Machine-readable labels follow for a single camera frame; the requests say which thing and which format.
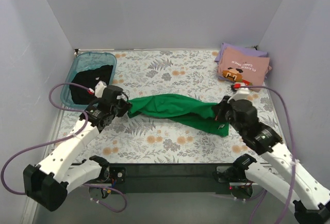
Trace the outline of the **green t shirt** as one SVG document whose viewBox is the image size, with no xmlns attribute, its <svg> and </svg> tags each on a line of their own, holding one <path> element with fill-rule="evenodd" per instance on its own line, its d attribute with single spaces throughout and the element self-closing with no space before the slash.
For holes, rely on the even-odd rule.
<svg viewBox="0 0 330 224">
<path fill-rule="evenodd" d="M 152 95 L 135 98 L 129 102 L 130 118 L 142 114 L 157 119 L 169 119 L 221 137 L 229 134 L 228 122 L 221 121 L 212 109 L 216 106 L 215 103 L 202 102 L 180 94 Z"/>
</svg>

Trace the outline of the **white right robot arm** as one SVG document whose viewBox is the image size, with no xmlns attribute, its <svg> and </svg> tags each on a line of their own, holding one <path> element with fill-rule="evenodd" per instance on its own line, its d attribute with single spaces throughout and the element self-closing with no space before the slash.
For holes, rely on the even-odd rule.
<svg viewBox="0 0 330 224">
<path fill-rule="evenodd" d="M 238 86 L 213 107 L 217 121 L 227 121 L 243 142 L 277 171 L 264 168 L 253 157 L 242 155 L 233 165 L 245 177 L 271 193 L 285 206 L 276 220 L 280 223 L 291 211 L 298 223 L 329 223 L 329 189 L 319 183 L 295 158 L 279 134 L 259 121 L 257 109 L 246 99 L 247 86 Z"/>
</svg>

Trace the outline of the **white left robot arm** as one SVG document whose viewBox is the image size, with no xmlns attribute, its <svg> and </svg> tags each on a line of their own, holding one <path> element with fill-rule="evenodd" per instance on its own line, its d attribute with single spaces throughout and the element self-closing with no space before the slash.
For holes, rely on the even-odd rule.
<svg viewBox="0 0 330 224">
<path fill-rule="evenodd" d="M 130 109 L 123 89 L 100 81 L 88 90 L 94 100 L 80 115 L 64 141 L 37 165 L 28 165 L 23 171 L 25 194 L 49 211 L 57 210 L 68 193 L 88 182 L 107 188 L 125 180 L 124 168 L 113 168 L 99 156 L 92 156 L 78 166 L 74 160 L 115 117 L 122 117 Z"/>
</svg>

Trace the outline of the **black t shirt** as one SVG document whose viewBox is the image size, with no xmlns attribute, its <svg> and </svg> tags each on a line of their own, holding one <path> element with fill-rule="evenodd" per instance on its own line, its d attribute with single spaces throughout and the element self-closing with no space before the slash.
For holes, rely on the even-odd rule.
<svg viewBox="0 0 330 224">
<path fill-rule="evenodd" d="M 81 71 L 75 75 L 72 83 L 94 90 L 99 81 L 103 81 L 105 83 L 110 82 L 112 71 L 113 65 L 103 65 L 97 69 Z M 69 88 L 74 104 L 88 105 L 92 100 L 95 99 L 94 96 L 87 93 L 87 91 L 82 88 L 74 85 L 70 85 Z"/>
</svg>

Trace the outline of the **pink folded t shirt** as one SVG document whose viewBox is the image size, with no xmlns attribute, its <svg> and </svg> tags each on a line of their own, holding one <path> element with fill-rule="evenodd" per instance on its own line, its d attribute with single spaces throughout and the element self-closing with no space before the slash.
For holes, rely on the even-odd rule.
<svg viewBox="0 0 330 224">
<path fill-rule="evenodd" d="M 266 74 L 271 70 L 269 57 L 245 55 L 228 47 L 224 50 L 218 66 L 218 76 L 231 82 L 245 83 L 248 86 L 260 86 Z"/>
</svg>

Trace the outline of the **blue plastic basket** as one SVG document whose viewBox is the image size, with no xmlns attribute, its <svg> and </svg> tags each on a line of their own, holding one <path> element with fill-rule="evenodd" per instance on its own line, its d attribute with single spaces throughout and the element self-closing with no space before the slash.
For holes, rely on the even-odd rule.
<svg viewBox="0 0 330 224">
<path fill-rule="evenodd" d="M 111 85 L 117 66 L 117 59 L 111 53 L 84 52 L 79 54 L 70 68 L 66 82 L 95 89 L 99 81 Z M 62 88 L 60 99 L 64 106 L 84 109 L 94 99 L 86 90 L 73 85 Z"/>
</svg>

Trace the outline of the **floral table mat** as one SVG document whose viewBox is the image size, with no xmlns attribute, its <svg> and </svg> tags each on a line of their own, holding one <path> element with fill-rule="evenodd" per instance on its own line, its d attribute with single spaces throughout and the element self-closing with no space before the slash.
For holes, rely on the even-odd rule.
<svg viewBox="0 0 330 224">
<path fill-rule="evenodd" d="M 113 83 L 130 99 L 175 93 L 218 103 L 230 83 L 217 76 L 215 51 L 115 51 Z M 231 163 L 254 155 L 238 133 L 220 137 L 144 115 L 116 118 L 76 158 L 98 155 L 111 163 Z"/>
</svg>

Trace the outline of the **lavender folded t shirt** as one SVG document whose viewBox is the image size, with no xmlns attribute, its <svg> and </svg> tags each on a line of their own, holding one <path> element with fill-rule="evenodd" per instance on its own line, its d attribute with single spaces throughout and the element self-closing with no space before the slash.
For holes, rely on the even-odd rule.
<svg viewBox="0 0 330 224">
<path fill-rule="evenodd" d="M 222 44 L 215 62 L 218 63 L 219 77 L 247 84 L 262 83 L 272 70 L 267 52 L 228 43 Z"/>
</svg>

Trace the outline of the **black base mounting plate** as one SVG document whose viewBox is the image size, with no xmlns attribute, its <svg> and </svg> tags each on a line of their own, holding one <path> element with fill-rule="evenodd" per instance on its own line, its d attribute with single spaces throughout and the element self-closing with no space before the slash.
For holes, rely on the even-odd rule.
<svg viewBox="0 0 330 224">
<path fill-rule="evenodd" d="M 108 180 L 87 183 L 109 185 L 125 193 L 230 193 L 230 185 L 248 184 L 233 164 L 111 164 Z"/>
</svg>

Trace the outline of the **aluminium frame rail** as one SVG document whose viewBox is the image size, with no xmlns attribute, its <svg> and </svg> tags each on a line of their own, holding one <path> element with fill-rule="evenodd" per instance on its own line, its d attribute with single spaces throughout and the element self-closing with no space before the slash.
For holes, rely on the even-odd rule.
<svg viewBox="0 0 330 224">
<path fill-rule="evenodd" d="M 63 205 L 54 212 L 27 198 L 21 223 L 78 223 L 80 220 L 86 223 L 84 218 L 87 218 L 95 207 L 82 193 L 78 191 L 69 194 Z"/>
</svg>

